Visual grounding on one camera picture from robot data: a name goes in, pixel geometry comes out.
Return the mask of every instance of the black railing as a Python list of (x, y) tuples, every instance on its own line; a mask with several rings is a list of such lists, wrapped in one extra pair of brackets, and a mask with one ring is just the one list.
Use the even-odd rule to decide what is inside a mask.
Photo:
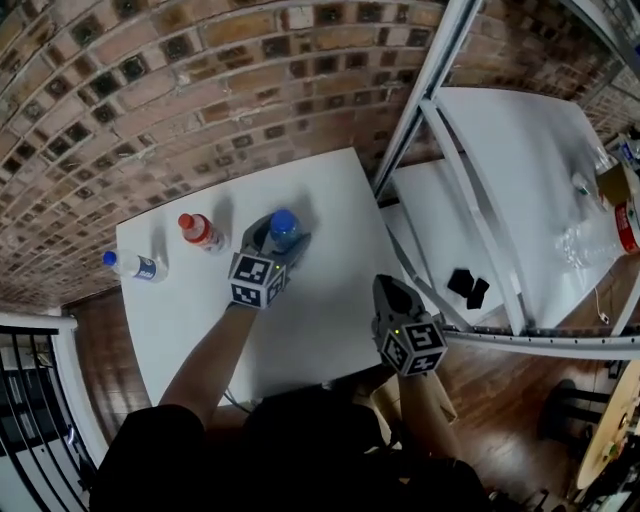
[[(51, 510), (52, 503), (47, 504), (38, 487), (48, 488), (53, 501), (65, 512), (87, 512), (80, 493), (90, 490), (96, 467), (73, 421), (62, 389), (51, 339), (57, 334), (56, 329), (0, 326), (0, 335), (5, 340), (4, 346), (0, 343), (0, 456), (9, 457), (26, 490), (43, 511)], [(15, 367), (7, 366), (11, 355)], [(56, 440), (60, 441), (65, 457), (69, 459), (67, 468), (71, 469), (63, 470), (61, 461), (56, 458), (50, 445)], [(36, 447), (42, 447), (51, 460), (49, 471), (36, 455)], [(32, 474), (18, 456), (24, 450), (29, 452), (37, 470)], [(57, 482), (62, 482), (62, 486), (55, 485), (53, 475), (59, 477)], [(34, 484), (34, 476), (41, 479), (38, 485)], [(64, 495), (70, 495), (72, 499), (64, 499)]]

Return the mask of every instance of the wooden floor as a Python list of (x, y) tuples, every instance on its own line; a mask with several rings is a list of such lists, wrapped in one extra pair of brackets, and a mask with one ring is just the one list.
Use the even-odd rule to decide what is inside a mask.
[(108, 443), (127, 414), (150, 407), (136, 360), (120, 289), (71, 306), (76, 348), (93, 411)]
[[(614, 267), (599, 289), (601, 309), (615, 321), (633, 284), (636, 260)], [(126, 414), (148, 407), (131, 345), (122, 296), (114, 290), (75, 305), (76, 335), (85, 383), (107, 440)], [(598, 325), (592, 294), (565, 325)], [(536, 437), (544, 400), (563, 379), (585, 390), (608, 391), (603, 363), (525, 356), (486, 349), (451, 347), (440, 378), (457, 409), (455, 429), (466, 458), (484, 485), (524, 500), (546, 488), (563, 496), (576, 466), (565, 447)]]

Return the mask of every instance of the water bottle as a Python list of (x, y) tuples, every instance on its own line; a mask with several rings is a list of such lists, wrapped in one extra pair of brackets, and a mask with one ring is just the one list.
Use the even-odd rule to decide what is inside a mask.
[(271, 216), (271, 238), (279, 252), (287, 252), (300, 236), (300, 226), (290, 210), (281, 209)]
[(571, 268), (613, 264), (624, 254), (638, 252), (640, 222), (636, 209), (640, 194), (607, 212), (569, 227), (557, 240), (556, 250)]
[(226, 237), (216, 229), (204, 215), (183, 213), (178, 218), (182, 228), (182, 237), (197, 247), (211, 254), (217, 254), (226, 247)]
[(121, 277), (131, 277), (152, 283), (164, 281), (168, 273), (167, 267), (162, 262), (139, 256), (127, 249), (105, 252), (102, 262)]

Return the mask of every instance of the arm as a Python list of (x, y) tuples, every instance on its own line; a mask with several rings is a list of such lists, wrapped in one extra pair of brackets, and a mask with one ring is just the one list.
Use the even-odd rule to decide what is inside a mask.
[(232, 305), (187, 357), (160, 399), (181, 405), (206, 425), (242, 354), (258, 310)]
[(398, 375), (402, 420), (422, 457), (461, 459), (460, 443), (429, 381), (426, 375)]

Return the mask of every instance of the black object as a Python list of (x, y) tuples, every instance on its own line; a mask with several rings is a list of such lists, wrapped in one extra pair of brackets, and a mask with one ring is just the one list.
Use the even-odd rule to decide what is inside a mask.
[(612, 380), (618, 379), (624, 368), (623, 361), (607, 361), (604, 366), (609, 370), (607, 377)]
[(594, 425), (600, 422), (602, 414), (578, 407), (578, 400), (606, 404), (610, 396), (576, 389), (572, 380), (561, 381), (545, 400), (538, 417), (538, 439), (552, 439), (567, 445), (569, 456), (581, 460), (593, 437), (593, 425), (586, 425), (579, 436), (575, 434), (573, 420), (581, 420)]
[(471, 290), (471, 294), (467, 297), (467, 309), (480, 309), (484, 302), (484, 294), (488, 289), (489, 283), (479, 277), (473, 290)]
[(447, 288), (465, 299), (468, 298), (473, 288), (473, 276), (471, 272), (469, 272), (469, 269), (455, 269), (451, 275), (451, 279), (449, 279), (447, 283)]

